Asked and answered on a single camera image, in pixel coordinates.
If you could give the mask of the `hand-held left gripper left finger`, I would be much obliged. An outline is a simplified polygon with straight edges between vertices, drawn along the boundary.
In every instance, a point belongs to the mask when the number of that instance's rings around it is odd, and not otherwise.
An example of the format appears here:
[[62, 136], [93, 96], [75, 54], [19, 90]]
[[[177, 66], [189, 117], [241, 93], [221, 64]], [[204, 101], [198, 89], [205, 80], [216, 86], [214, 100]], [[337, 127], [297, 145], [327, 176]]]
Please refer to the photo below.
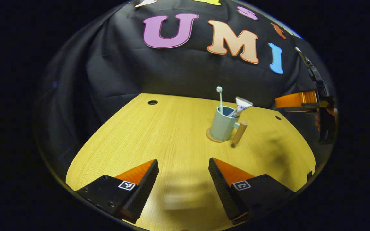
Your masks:
[[158, 161], [153, 159], [115, 177], [102, 175], [76, 192], [116, 219], [136, 223], [158, 173]]

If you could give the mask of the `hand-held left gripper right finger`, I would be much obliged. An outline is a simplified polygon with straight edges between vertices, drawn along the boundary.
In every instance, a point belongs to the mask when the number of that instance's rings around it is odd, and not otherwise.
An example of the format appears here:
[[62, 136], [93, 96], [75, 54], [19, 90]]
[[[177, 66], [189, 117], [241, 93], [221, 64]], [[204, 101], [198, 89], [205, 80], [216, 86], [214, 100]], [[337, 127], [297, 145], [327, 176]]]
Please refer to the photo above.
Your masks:
[[232, 224], [260, 219], [279, 209], [294, 192], [267, 174], [253, 176], [217, 158], [208, 170]]

